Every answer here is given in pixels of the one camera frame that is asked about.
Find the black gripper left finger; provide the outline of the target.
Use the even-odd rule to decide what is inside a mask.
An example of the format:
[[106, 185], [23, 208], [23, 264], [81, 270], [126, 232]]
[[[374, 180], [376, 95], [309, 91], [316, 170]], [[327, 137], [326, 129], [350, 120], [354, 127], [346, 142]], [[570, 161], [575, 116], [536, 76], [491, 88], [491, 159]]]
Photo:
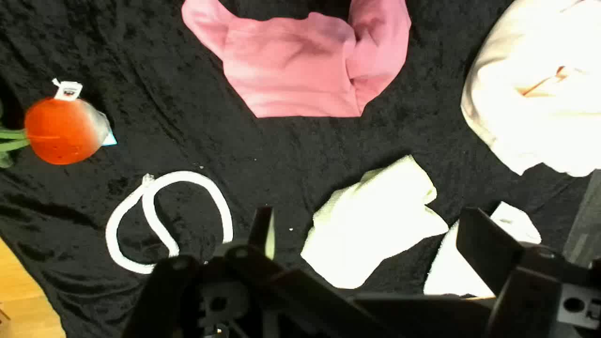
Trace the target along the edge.
[[277, 253], [275, 212], [262, 206], [254, 215], [250, 244], [258, 253], [273, 259]]

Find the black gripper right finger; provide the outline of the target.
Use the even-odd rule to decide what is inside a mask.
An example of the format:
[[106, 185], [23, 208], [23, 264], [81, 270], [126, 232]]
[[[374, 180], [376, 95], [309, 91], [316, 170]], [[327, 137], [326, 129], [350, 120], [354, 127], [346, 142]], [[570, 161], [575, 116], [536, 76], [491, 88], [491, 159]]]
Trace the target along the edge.
[[461, 213], [457, 247], [485, 285], [502, 294], [508, 289], [551, 292], [542, 244], [513, 238], [480, 208]]

